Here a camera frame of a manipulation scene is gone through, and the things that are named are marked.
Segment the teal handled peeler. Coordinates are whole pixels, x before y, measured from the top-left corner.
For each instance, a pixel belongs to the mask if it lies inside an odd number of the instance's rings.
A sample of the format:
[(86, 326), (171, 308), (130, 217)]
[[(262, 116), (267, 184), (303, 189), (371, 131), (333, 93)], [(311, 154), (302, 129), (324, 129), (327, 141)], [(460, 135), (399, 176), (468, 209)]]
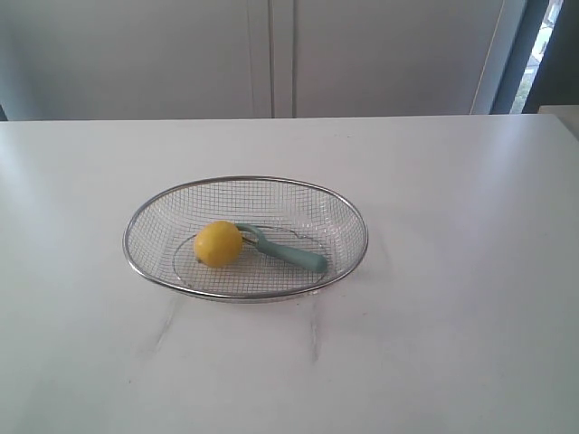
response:
[(280, 259), (314, 273), (325, 273), (327, 271), (327, 259), (320, 254), (269, 241), (264, 233), (256, 226), (245, 223), (235, 223), (235, 227), (241, 232), (252, 234), (256, 240), (250, 241), (250, 244), (262, 254)]

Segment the yellow lemon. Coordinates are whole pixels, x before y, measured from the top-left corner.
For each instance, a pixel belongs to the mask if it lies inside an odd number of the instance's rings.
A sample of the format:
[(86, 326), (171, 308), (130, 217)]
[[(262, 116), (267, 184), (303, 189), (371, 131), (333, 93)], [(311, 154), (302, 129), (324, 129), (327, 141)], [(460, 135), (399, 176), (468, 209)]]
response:
[(210, 268), (221, 268), (236, 261), (242, 251), (242, 234), (226, 221), (212, 222), (194, 238), (195, 258)]

